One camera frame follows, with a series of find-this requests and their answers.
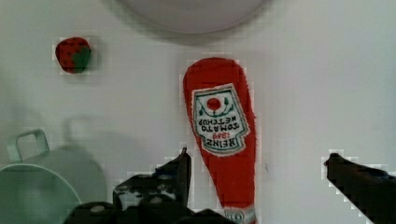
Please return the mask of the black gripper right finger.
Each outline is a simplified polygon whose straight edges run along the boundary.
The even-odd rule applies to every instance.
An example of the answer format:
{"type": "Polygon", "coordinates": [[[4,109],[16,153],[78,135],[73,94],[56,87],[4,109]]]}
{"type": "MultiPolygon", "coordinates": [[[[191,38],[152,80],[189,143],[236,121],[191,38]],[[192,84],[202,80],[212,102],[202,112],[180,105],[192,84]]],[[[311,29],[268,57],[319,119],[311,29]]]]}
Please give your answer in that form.
{"type": "Polygon", "coordinates": [[[374,224],[396,223],[396,177],[332,153],[327,179],[374,224]]]}

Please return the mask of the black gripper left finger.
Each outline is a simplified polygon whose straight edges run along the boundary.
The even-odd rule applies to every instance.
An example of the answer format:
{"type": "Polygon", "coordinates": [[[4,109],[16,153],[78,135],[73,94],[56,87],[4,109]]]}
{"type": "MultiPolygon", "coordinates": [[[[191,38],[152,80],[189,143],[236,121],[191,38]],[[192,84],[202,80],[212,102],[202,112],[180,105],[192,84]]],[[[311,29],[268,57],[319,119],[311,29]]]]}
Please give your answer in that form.
{"type": "Polygon", "coordinates": [[[191,185],[191,156],[184,147],[181,153],[149,175],[134,175],[118,184],[112,193],[113,203],[120,210],[138,206],[150,195],[165,195],[186,205],[191,185]]]}

